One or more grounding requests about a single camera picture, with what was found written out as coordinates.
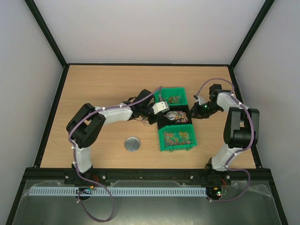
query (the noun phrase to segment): robotic arm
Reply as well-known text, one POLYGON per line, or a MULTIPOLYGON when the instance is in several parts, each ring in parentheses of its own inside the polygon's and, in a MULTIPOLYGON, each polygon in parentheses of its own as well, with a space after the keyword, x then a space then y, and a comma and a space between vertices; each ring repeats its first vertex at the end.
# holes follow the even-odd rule
MULTIPOLYGON (((232 161, 245 149, 251 140, 250 122, 240 102, 230 90, 223 90, 220 84, 210 87, 210 101, 205 102, 201 96, 195 96, 197 102, 192 107, 190 114, 195 119, 207 119, 217 111, 228 112, 224 128, 224 145, 216 156, 210 161, 212 169, 225 171, 232 161)), ((258 141, 259 111, 246 106, 253 123, 254 140, 258 141)))
MULTIPOLYGON (((90 160, 91 145, 97 139, 103 125, 119 120, 133 120, 140 116, 147 117, 148 122, 153 124, 158 121, 160 116, 164 116, 163 112, 169 110, 169 106, 165 101, 150 103, 153 99, 153 97, 150 97, 133 105, 133 103, 140 101, 149 94, 150 91, 142 90, 138 97, 130 98, 113 109, 94 107, 89 103, 82 106, 67 125, 69 134, 84 117, 96 110, 102 109, 102 111, 90 116, 88 118, 89 124, 81 123, 71 135, 71 139, 75 142, 73 149, 75 149, 79 172, 85 173, 92 167, 90 160)), ((192 107, 190 116, 194 119, 207 119, 217 111, 228 112, 224 128, 225 143, 219 153, 210 159, 208 163, 213 170, 225 171, 243 149, 249 145, 251 140, 250 123, 244 109, 230 90, 223 90, 220 84, 214 84, 210 87, 209 94, 210 101, 208 102, 205 102, 201 96, 195 96, 197 102, 192 107)), ((249 112, 253 123, 253 144, 256 144, 258 141, 259 111, 250 109, 247 106, 246 110, 249 112)))
MULTIPOLYGON (((151 94, 148 90, 142 90, 137 97, 133 97, 133 103, 138 102, 147 95, 151 94)), ((101 110, 100 112, 90 116, 87 120, 89 123, 81 123, 79 127, 72 133, 71 139, 75 142, 76 162, 79 172, 85 173, 92 167, 90 160, 91 145, 97 139, 103 125, 121 120, 133 120, 140 116, 147 117, 148 122, 153 124, 157 122, 159 114, 169 110, 166 102, 150 103, 153 97, 149 97, 138 104, 132 104, 130 100, 121 103, 113 109, 105 109, 104 107, 94 107, 90 103, 84 104, 73 119, 67 125, 67 131, 70 134, 74 127, 80 123, 88 114, 101 110)))

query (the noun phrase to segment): green plastic tray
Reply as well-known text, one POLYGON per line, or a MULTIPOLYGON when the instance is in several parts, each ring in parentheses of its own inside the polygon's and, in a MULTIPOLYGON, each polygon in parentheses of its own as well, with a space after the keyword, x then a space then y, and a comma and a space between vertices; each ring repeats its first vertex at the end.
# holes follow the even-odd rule
POLYGON ((158 130, 159 134, 159 143, 160 143, 160 151, 174 151, 174 150, 187 150, 189 151, 191 148, 197 145, 197 140, 195 136, 194 127, 192 124, 181 124, 181 125, 171 125, 165 126, 158 130), (166 136, 177 135, 179 132, 187 132, 189 136, 189 144, 181 144, 181 145, 172 145, 166 142, 166 136))
MULTIPOLYGON (((169 103, 168 105, 188 105, 186 91, 184 88, 163 88, 161 90, 161 96, 164 100, 173 96, 180 96, 180 103, 169 103)), ((155 102, 159 102, 159 91, 154 94, 155 102)))

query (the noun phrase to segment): round metal disc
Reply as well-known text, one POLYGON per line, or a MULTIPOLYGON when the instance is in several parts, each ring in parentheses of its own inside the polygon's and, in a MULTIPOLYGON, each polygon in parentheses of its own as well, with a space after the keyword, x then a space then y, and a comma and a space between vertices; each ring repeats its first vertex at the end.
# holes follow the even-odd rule
POLYGON ((141 146, 141 141, 137 137, 129 137, 125 140, 125 148, 128 151, 137 151, 141 146))

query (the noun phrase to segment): small parts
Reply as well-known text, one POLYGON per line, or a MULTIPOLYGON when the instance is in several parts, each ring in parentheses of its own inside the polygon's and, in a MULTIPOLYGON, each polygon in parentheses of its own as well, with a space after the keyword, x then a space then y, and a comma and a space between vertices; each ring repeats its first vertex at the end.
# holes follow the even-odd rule
POLYGON ((186 123, 188 122, 187 114, 183 111, 169 111, 166 114, 166 118, 173 120, 176 123, 186 123))
POLYGON ((165 101, 169 104, 180 104, 181 97, 180 96, 171 96, 165 99, 165 101))
POLYGON ((164 133, 165 146, 174 146, 182 144, 190 144, 188 132, 164 133))

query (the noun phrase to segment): wooden table surface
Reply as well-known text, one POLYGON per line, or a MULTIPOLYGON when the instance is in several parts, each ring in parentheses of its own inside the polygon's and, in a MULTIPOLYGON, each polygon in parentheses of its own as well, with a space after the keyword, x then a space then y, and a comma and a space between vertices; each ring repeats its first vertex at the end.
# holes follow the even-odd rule
MULTIPOLYGON (((68 142, 66 125, 85 103, 93 106, 119 104, 134 97, 143 89, 184 87, 189 107, 194 104, 193 95, 200 86, 213 77, 230 81, 227 67, 182 66, 86 66, 71 65, 62 91, 53 126, 49 135, 41 167, 69 168, 73 162, 71 144, 68 142)), ((208 100, 210 82, 202 90, 208 100)), ((224 144, 223 130, 227 113, 217 112, 206 120, 193 119, 198 145, 190 151, 160 152, 157 124, 145 126, 136 120, 118 121, 104 126, 92 145, 94 168, 157 168, 196 169, 204 168, 224 144), (124 141, 130 136, 141 140, 136 152, 129 152, 124 141)), ((240 154, 231 168, 255 168, 251 150, 240 154)))

